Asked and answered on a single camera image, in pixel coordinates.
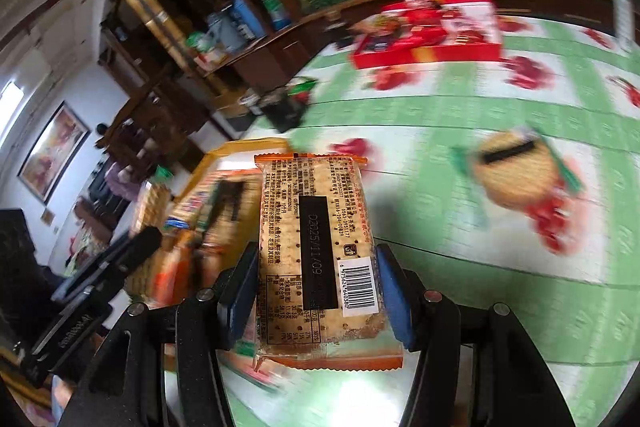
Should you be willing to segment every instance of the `orange package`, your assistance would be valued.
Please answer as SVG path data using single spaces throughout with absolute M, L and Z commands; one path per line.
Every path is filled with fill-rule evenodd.
M 359 165 L 347 155 L 268 154 L 263 172 L 257 365 L 396 369 Z
M 152 298 L 162 306 L 180 304 L 190 293 L 191 252 L 195 232 L 179 232 L 174 248 L 165 254 L 154 279 Z

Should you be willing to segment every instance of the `table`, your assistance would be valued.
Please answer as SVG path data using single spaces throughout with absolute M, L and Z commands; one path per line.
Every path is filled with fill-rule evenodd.
M 507 303 L 576 425 L 591 427 L 640 359 L 640 48 L 627 56 L 593 30 L 512 20 L 519 24 L 505 33 L 504 57 L 534 60 L 546 84 L 526 86 L 499 62 L 442 62 L 423 64 L 412 83 L 376 90 L 369 72 L 351 66 L 350 50 L 329 46 L 300 71 L 319 83 L 301 126 L 284 136 L 295 150 L 316 153 L 364 138 L 375 239 L 459 304 Z M 480 228 L 468 180 L 450 160 L 452 147 L 524 123 L 548 137 L 586 186 L 584 237 L 571 256 L 546 251 L 526 216 L 484 195 L 488 227 Z M 245 138 L 266 136 L 281 135 L 260 117 Z M 233 399 L 242 425 L 387 426 L 400 419 L 415 360 L 378 373 L 293 370 L 271 397 L 226 378 L 252 411 Z

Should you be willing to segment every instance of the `bottle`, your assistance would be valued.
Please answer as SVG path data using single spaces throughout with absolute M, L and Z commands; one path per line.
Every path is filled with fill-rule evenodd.
M 280 0 L 262 0 L 262 4 L 264 4 L 267 12 L 269 12 L 271 21 L 273 22 L 273 27 L 276 30 L 281 30 L 291 24 L 289 15 Z
M 242 21 L 249 26 L 251 32 L 255 35 L 255 38 L 261 38 L 265 36 L 264 29 L 262 25 L 255 17 L 253 12 L 249 9 L 249 7 L 244 3 L 244 0 L 234 0 L 234 12 L 242 19 Z
M 221 13 L 226 13 L 229 17 L 229 20 L 233 23 L 234 27 L 240 34 L 247 40 L 252 41 L 255 39 L 254 33 L 251 31 L 251 28 L 242 20 L 241 15 L 236 11 L 233 4 L 229 4 L 224 7 Z

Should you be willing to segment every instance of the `barcode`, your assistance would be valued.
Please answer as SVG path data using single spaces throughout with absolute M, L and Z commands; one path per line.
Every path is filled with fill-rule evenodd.
M 338 275 L 344 317 L 370 315 L 380 311 L 370 257 L 340 261 Z

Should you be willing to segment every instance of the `black label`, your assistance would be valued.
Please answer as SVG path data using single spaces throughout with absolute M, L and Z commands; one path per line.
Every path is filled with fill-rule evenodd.
M 324 196 L 299 196 L 302 308 L 338 309 L 329 209 Z

